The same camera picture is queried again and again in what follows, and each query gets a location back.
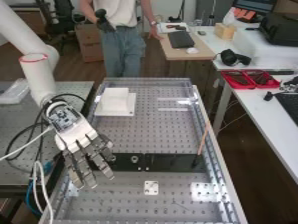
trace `white shirt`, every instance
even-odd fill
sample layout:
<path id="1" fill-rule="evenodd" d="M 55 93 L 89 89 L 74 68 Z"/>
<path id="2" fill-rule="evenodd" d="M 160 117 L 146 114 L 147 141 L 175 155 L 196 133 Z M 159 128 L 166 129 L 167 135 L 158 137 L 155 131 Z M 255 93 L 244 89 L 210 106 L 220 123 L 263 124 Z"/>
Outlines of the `white shirt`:
<path id="1" fill-rule="evenodd" d="M 113 27 L 136 26 L 135 0 L 93 0 L 94 10 L 106 10 L 106 19 Z"/>

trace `hand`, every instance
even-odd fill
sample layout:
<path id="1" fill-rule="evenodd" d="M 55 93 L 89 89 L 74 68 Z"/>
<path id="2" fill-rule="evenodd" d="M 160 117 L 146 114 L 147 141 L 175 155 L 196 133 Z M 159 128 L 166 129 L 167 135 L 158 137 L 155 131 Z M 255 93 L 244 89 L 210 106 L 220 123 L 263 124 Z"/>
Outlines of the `hand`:
<path id="1" fill-rule="evenodd" d="M 151 29 L 150 29 L 150 32 L 148 32 L 147 39 L 150 39 L 150 37 L 154 37 L 156 40 L 162 40 L 162 39 L 163 39 L 163 38 L 158 35 L 158 32 L 156 32 L 156 26 L 155 26 L 155 25 L 151 26 Z"/>
<path id="2" fill-rule="evenodd" d="M 114 32 L 114 28 L 106 19 L 98 19 L 95 24 L 98 29 L 102 30 L 105 33 Z"/>

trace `red tray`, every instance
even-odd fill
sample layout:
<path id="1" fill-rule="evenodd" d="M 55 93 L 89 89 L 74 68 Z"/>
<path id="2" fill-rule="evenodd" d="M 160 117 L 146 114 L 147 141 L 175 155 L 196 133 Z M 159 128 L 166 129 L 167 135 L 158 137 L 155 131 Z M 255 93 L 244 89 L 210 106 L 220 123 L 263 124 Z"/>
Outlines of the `red tray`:
<path id="1" fill-rule="evenodd" d="M 230 84 L 234 89 L 254 89 L 255 83 L 248 78 L 247 75 L 243 74 L 242 71 L 228 70 L 220 72 L 222 77 L 226 82 Z"/>
<path id="2" fill-rule="evenodd" d="M 279 82 L 262 70 L 244 70 L 243 75 L 247 76 L 259 89 L 279 88 Z"/>

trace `white robotic arm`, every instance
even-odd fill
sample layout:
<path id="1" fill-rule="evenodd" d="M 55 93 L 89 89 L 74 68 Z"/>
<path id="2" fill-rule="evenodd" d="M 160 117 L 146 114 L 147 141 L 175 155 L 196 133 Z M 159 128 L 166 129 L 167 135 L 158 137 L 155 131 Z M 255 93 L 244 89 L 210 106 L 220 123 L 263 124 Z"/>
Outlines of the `white robotic arm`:
<path id="1" fill-rule="evenodd" d="M 106 161 L 114 161 L 110 152 L 113 144 L 106 136 L 98 134 L 86 119 L 66 101 L 57 97 L 53 70 L 58 53 L 43 44 L 23 21 L 0 0 L 0 33 L 21 51 L 21 68 L 27 80 L 30 95 L 42 110 L 42 116 L 55 130 L 55 144 L 63 151 L 69 177 L 77 188 L 86 184 L 91 188 L 97 182 L 86 162 L 86 156 L 109 179 L 113 171 Z"/>

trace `jeans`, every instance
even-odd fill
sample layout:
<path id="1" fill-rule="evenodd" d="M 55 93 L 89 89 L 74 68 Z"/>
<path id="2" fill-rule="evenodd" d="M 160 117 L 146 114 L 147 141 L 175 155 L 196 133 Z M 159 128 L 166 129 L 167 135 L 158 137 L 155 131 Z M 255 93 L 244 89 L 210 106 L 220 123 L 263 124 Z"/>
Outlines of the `jeans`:
<path id="1" fill-rule="evenodd" d="M 117 26 L 115 32 L 101 31 L 102 52 L 107 77 L 136 77 L 144 42 L 135 27 Z"/>

